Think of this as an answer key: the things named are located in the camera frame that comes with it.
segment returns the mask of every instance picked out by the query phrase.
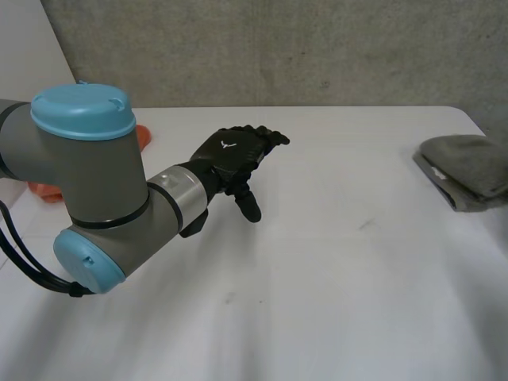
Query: gray concrete wall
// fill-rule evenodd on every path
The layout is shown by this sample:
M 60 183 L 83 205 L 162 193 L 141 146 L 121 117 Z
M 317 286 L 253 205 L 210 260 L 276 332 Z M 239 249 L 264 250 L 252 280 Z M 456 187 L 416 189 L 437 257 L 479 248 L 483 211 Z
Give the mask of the gray concrete wall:
M 449 105 L 505 136 L 507 0 L 42 3 L 75 77 L 135 106 Z

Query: gray robot arm segment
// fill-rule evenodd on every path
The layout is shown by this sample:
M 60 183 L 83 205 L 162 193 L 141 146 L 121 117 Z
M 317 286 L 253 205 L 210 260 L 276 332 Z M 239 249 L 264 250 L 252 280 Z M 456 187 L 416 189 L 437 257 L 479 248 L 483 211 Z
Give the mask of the gray robot arm segment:
M 201 181 L 184 167 L 169 167 L 147 183 L 134 130 L 111 140 L 72 140 L 38 128 L 30 104 L 1 100 L 2 114 L 2 177 L 59 186 L 73 221 L 68 230 L 106 254 L 125 277 L 208 206 Z M 56 255 L 85 287 L 109 290 L 62 260 L 67 252 Z

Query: black cable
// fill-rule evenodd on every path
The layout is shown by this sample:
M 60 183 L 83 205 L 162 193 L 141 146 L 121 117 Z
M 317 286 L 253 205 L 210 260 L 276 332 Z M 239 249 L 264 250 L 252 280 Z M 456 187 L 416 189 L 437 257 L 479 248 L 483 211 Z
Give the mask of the black cable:
M 13 219 L 10 216 L 9 208 L 2 201 L 0 201 L 0 213 L 6 221 L 7 229 L 9 230 L 9 233 L 12 236 L 14 242 L 20 248 L 23 255 L 25 255 L 25 257 L 35 268 L 30 266 L 23 258 L 21 258 L 21 256 L 7 240 L 6 235 L 1 229 L 0 248 L 26 276 L 47 290 L 69 294 L 72 297 L 81 297 L 83 295 L 93 294 L 92 291 L 88 290 L 86 287 L 81 286 L 77 282 L 70 283 L 64 279 L 61 279 L 60 277 L 51 273 L 42 264 L 40 264 L 33 257 L 32 253 L 30 253 L 30 251 L 26 248 L 25 244 L 21 240 L 19 234 L 17 233 L 16 227 L 14 226 Z
M 30 251 L 26 248 L 25 243 L 21 240 L 19 237 L 19 234 L 17 233 L 17 230 L 14 226 L 13 219 L 10 216 L 9 208 L 7 208 L 7 205 L 0 201 L 0 213 L 2 213 L 2 216 L 6 222 L 7 229 L 9 230 L 10 235 L 12 236 L 14 242 L 16 242 L 17 246 L 25 255 L 26 259 L 30 261 L 30 263 L 39 270 L 42 274 L 46 275 L 50 279 L 53 279 L 57 283 L 61 283 L 63 286 L 69 285 L 70 283 L 64 279 L 61 279 L 60 277 L 52 274 L 50 271 L 46 269 L 42 264 L 40 264 L 30 253 Z

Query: logo on robotic hand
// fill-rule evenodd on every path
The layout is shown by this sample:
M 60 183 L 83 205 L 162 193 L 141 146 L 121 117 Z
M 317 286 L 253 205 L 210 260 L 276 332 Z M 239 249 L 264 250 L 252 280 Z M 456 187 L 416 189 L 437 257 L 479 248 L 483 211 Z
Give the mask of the logo on robotic hand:
M 221 144 L 222 144 L 222 148 L 234 147 L 235 145 L 237 145 L 237 143 L 233 143 L 233 144 L 226 144 L 226 143 L 224 143 L 224 141 L 222 141 L 222 140 L 221 140 Z

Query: light blue joint cap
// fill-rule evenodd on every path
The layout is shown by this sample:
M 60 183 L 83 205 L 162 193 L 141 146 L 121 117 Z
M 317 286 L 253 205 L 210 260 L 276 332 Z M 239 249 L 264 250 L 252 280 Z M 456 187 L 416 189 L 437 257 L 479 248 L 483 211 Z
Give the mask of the light blue joint cap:
M 41 91 L 32 100 L 41 129 L 74 140 L 111 140 L 136 127 L 129 96 L 108 85 L 80 83 Z
M 63 230 L 53 251 L 76 281 L 96 294 L 105 294 L 125 281 L 125 274 L 100 248 L 72 230 Z

